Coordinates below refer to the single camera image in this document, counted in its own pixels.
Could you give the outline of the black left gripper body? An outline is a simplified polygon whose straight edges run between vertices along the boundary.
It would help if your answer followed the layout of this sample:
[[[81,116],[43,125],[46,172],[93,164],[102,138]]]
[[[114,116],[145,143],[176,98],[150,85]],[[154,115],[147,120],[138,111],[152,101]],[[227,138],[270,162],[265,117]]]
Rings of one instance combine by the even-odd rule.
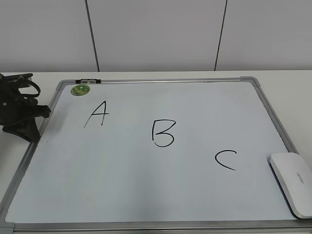
[[[28,106],[37,105],[37,94],[25,94],[20,88],[34,87],[32,73],[11,76],[0,76],[0,124],[2,126],[15,125],[26,116]]]

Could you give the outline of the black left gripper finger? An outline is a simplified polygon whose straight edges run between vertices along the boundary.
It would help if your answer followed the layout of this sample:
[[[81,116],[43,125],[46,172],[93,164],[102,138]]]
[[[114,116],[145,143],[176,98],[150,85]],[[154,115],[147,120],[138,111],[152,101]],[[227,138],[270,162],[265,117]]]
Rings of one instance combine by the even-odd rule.
[[[31,109],[33,117],[48,118],[51,113],[51,109],[47,105],[36,105],[33,106]]]
[[[40,139],[40,134],[34,118],[12,126],[4,126],[2,130],[5,133],[16,135],[28,142],[36,142]]]

